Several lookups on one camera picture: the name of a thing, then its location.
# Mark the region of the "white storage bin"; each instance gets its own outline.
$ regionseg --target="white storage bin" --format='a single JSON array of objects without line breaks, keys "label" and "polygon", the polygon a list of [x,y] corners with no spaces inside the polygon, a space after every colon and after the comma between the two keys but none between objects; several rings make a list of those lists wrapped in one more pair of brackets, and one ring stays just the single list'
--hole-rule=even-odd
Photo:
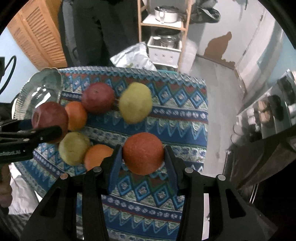
[{"label": "white storage bin", "polygon": [[182,41],[179,41],[178,49],[155,45],[155,41],[157,40],[153,39],[153,36],[151,36],[147,44],[149,58],[153,64],[178,68],[178,61],[182,49]]}]

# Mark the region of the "orange cabinet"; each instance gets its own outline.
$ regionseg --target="orange cabinet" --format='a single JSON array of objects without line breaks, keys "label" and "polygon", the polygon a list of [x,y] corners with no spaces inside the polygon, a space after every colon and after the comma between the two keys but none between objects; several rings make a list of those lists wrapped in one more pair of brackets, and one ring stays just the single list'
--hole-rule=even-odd
[{"label": "orange cabinet", "polygon": [[67,67],[58,31],[60,0],[30,0],[8,29],[26,56],[41,70]]}]

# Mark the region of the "yellow-green fruit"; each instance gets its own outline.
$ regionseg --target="yellow-green fruit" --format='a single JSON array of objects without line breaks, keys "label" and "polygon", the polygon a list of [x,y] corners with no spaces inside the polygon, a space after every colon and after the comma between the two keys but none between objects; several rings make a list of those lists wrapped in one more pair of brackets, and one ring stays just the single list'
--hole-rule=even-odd
[{"label": "yellow-green fruit", "polygon": [[152,110],[150,89],[141,83],[130,84],[119,99],[119,110],[127,124],[144,120]]},{"label": "yellow-green fruit", "polygon": [[82,163],[90,148],[89,138],[79,132],[70,132],[59,144],[59,154],[63,161],[71,166]]}]

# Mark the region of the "black cable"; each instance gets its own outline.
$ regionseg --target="black cable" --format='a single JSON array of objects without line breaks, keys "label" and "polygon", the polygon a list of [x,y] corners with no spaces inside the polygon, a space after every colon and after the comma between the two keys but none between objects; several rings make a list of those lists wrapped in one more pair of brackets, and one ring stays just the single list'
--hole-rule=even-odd
[{"label": "black cable", "polygon": [[8,64],[6,65],[5,67],[5,71],[7,70],[8,66],[10,65],[11,61],[13,60],[13,66],[12,66],[12,69],[10,71],[10,74],[5,82],[5,84],[2,86],[2,88],[0,89],[0,95],[2,94],[2,92],[5,90],[5,88],[7,87],[12,75],[13,75],[13,72],[15,70],[15,66],[17,64],[17,57],[14,55],[11,57],[11,59],[9,60]]}]

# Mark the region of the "screw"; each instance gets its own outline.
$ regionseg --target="screw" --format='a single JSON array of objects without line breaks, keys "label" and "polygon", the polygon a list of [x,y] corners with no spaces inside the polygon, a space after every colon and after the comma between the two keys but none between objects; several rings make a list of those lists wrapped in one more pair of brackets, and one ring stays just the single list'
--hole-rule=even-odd
[{"label": "screw", "polygon": [[102,170],[102,168],[101,167],[94,167],[93,170],[94,170],[94,172],[100,172]]},{"label": "screw", "polygon": [[60,178],[61,178],[62,180],[65,180],[65,179],[68,178],[68,174],[67,174],[67,173],[63,173],[62,175],[60,175]]},{"label": "screw", "polygon": [[187,173],[193,173],[193,169],[191,167],[186,167],[185,172]]},{"label": "screw", "polygon": [[225,180],[226,180],[226,177],[225,177],[224,175],[219,175],[219,176],[218,176],[218,179],[219,179],[220,181],[225,181]]}]

